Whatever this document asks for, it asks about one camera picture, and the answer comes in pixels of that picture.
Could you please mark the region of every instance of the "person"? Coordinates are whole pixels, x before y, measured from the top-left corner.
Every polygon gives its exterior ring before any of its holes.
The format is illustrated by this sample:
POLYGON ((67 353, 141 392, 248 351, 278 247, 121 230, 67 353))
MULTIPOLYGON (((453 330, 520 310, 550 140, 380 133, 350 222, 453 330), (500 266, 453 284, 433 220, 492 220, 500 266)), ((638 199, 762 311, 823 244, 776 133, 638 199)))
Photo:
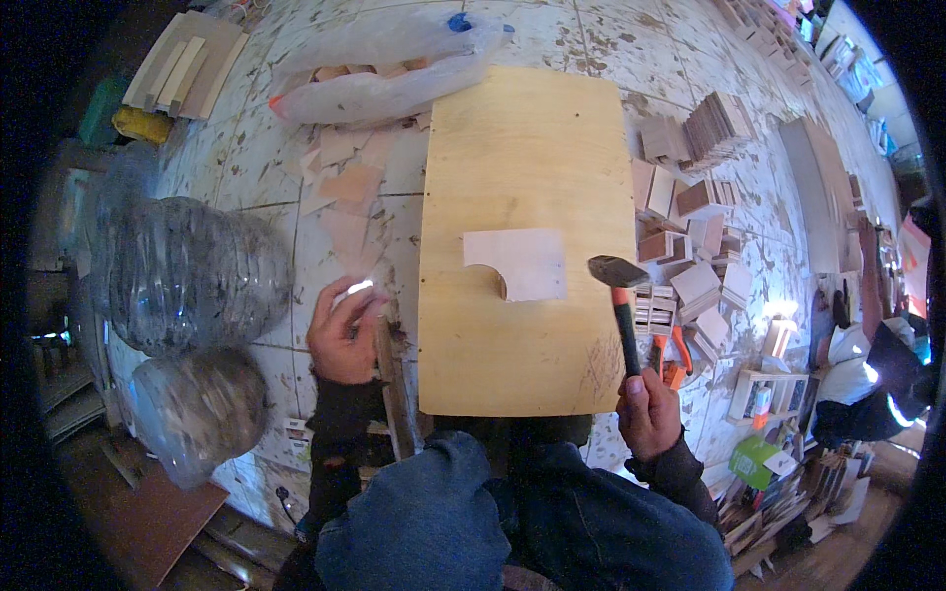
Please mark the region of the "person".
MULTIPOLYGON (((848 440, 889 439, 931 403, 933 376, 920 361, 926 354, 920 353, 914 329, 903 318, 888 318, 891 310, 882 304, 877 232, 866 216, 857 230, 864 259, 863 321, 835 328, 828 353, 833 365, 820 380, 815 401, 812 435, 831 449, 848 440)), ((835 316, 846 316, 836 304, 835 316)))
POLYGON ((507 478, 490 478, 476 438, 441 429, 362 492, 353 458, 379 397, 374 342, 385 298, 370 287, 344 296, 355 283, 323 289, 307 333, 319 398, 307 422, 309 509, 297 530, 306 540, 276 591, 733 587, 679 399, 650 369, 623 382, 616 408, 634 456, 627 468, 649 489, 588 468, 574 443, 556 441, 558 419, 544 418, 510 436, 507 478))

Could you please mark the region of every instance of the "hammer head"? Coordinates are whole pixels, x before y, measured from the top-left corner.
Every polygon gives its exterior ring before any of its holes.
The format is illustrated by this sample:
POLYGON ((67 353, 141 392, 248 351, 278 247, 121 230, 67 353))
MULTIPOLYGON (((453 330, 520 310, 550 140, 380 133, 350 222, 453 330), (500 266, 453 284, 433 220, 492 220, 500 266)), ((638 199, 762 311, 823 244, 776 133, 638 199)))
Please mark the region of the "hammer head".
POLYGON ((633 287, 650 279, 646 270, 606 254, 589 258, 588 270, 592 277, 609 287, 633 287))

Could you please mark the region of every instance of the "plastic bag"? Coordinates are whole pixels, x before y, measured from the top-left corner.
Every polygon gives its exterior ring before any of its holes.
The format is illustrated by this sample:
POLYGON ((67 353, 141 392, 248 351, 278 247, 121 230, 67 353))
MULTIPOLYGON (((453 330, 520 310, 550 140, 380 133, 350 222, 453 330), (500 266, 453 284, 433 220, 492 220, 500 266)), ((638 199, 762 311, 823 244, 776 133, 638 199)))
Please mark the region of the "plastic bag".
POLYGON ((266 383, 235 349, 149 359, 131 389, 138 436, 183 489, 253 449, 266 428, 266 383))
POLYGON ((482 80, 490 58, 507 39, 500 19, 478 14, 424 6, 393 20, 384 10, 371 12, 313 36, 276 66, 272 88, 277 96, 270 108, 296 124, 363 125, 421 113, 434 98, 482 80), (395 78, 363 72, 308 82, 323 66, 417 58, 427 58, 429 66, 395 78))
POLYGON ((107 232, 94 253, 96 309, 149 356, 252 342, 289 312, 289 251, 259 217, 138 200, 107 232))

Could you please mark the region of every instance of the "hammer handle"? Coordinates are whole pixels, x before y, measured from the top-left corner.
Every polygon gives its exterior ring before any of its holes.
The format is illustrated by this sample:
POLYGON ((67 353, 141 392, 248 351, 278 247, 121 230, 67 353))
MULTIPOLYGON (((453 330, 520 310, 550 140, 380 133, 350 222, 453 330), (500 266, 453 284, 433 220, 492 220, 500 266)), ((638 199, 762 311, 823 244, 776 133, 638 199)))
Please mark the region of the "hammer handle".
POLYGON ((634 339, 634 317, 627 301, 627 290, 623 287, 612 287, 611 303, 614 305, 614 317, 618 321, 618 333, 621 335, 621 347, 624 350, 624 377, 640 375, 638 346, 634 339))

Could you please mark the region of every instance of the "dirty floor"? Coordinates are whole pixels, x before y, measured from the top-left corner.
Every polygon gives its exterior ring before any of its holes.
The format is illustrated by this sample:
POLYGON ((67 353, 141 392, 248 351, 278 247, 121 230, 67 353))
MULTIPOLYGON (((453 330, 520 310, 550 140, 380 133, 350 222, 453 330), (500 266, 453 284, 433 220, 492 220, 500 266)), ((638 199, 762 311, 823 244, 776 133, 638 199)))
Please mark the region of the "dirty floor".
MULTIPOLYGON (((866 189, 868 211, 899 227, 890 167, 873 151, 860 115, 843 92, 817 67, 814 84, 798 88, 733 36, 710 0, 273 0, 265 16, 251 9, 242 21, 252 33, 250 40, 212 117, 206 122, 179 120, 161 150, 158 197, 182 195, 221 210, 248 211, 266 219, 293 253, 296 288, 291 313, 250 347, 269 384, 270 426, 252 452, 227 461, 215 473, 215 481, 232 493, 228 502, 264 524, 292 528, 273 492, 277 486, 289 489, 290 511, 296 518, 306 510, 307 459, 292 455, 281 425, 284 417, 307 417, 315 408, 317 392, 304 335, 319 290, 342 274, 319 227, 319 214, 298 215, 301 179, 287 173, 287 163, 298 159, 316 131, 312 126, 288 127, 272 114, 267 105, 272 68, 312 35, 370 11, 383 10, 394 22, 416 10, 444 8, 498 15, 516 29, 494 63, 613 80, 620 87, 630 138, 638 137, 643 117, 663 114, 683 120, 712 91, 743 98, 759 141, 714 174, 734 180, 743 192, 744 204, 730 223, 745 232, 743 259, 756 281, 745 312, 724 307, 732 331, 720 360, 714 366, 699 361, 699 375, 680 392, 686 438, 706 463, 704 480, 709 484, 727 472, 724 462, 749 429, 736 428, 724 417, 736 374, 743 366, 758 367, 762 339, 775 314, 786 314, 800 328, 787 355, 791 368, 803 370, 808 358, 808 316, 816 278, 808 271, 797 188, 778 125, 808 114, 828 128, 845 166, 866 189)), ((208 12, 240 22, 226 4, 208 12)), ((387 248, 372 276, 398 299, 408 342, 402 363, 413 400, 427 145, 427 132, 398 134, 375 210, 386 221, 381 239, 387 248)), ((630 148, 632 155, 640 155, 637 139, 630 148)), ((114 373, 120 385, 127 384, 142 357, 116 341, 110 343, 114 373)), ((642 350, 647 345, 643 339, 639 343, 642 350)), ((582 453, 589 465, 622 470, 628 452, 617 433, 616 415, 595 417, 582 453)))

